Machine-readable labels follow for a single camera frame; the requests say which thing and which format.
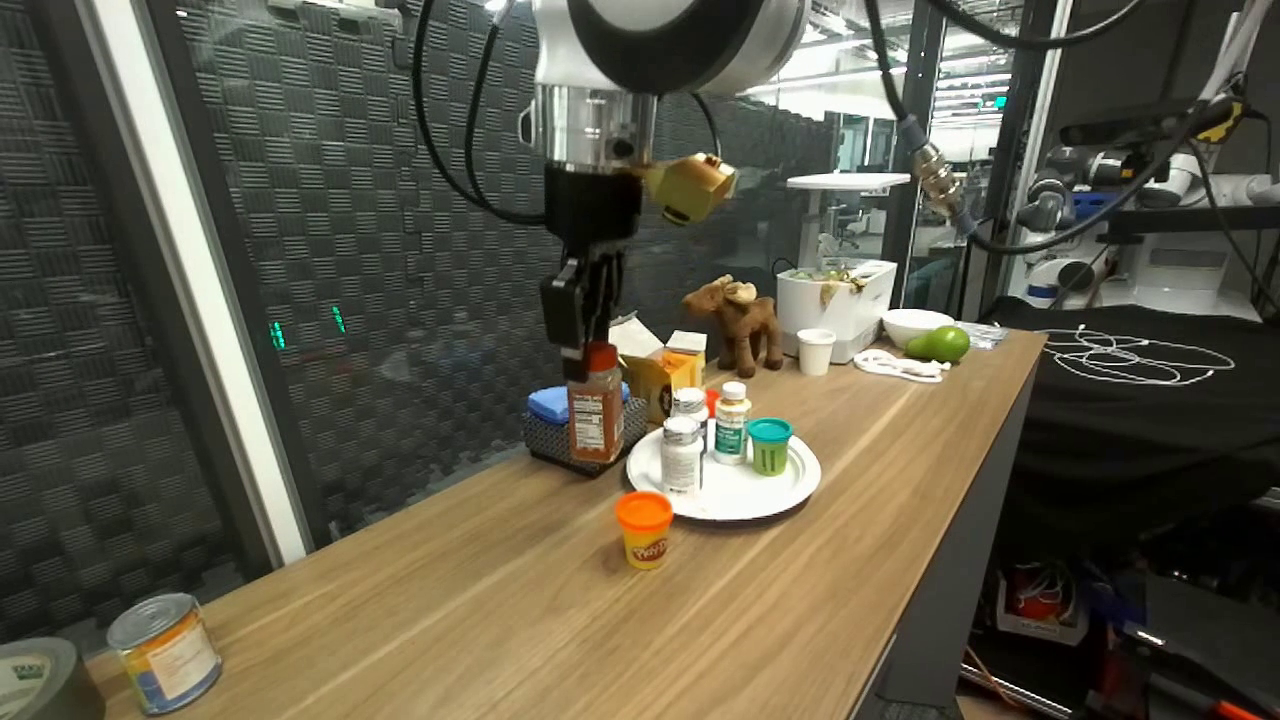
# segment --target white cup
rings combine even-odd
[[[804,328],[799,342],[799,378],[829,378],[838,333],[832,328]]]

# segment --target bowl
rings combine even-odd
[[[932,308],[892,308],[880,317],[884,325],[884,337],[907,354],[907,355],[921,355],[921,342],[937,328],[950,328],[955,325],[950,311],[932,311]]]

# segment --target white plate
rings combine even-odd
[[[662,460],[665,434],[648,434],[633,456],[629,456],[629,484],[639,492],[665,492],[665,460]],[[703,460],[703,488],[698,492],[665,492],[672,500],[672,514],[683,522],[717,522],[717,524],[739,524],[739,522],[766,522],[799,510],[815,484],[826,479],[820,460],[814,448],[792,435],[792,460],[779,478],[757,478],[749,463],[734,460]]]

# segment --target white shelf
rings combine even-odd
[[[789,189],[804,194],[887,194],[907,184],[907,172],[820,172],[820,175],[789,175]]]

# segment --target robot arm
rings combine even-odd
[[[734,197],[734,167],[713,152],[648,158],[656,102],[769,81],[804,38],[809,0],[534,0],[534,13],[541,65],[528,141],[547,158],[546,217],[565,242],[541,302],[565,374],[581,378],[584,349],[607,342],[639,197],[675,224]]]

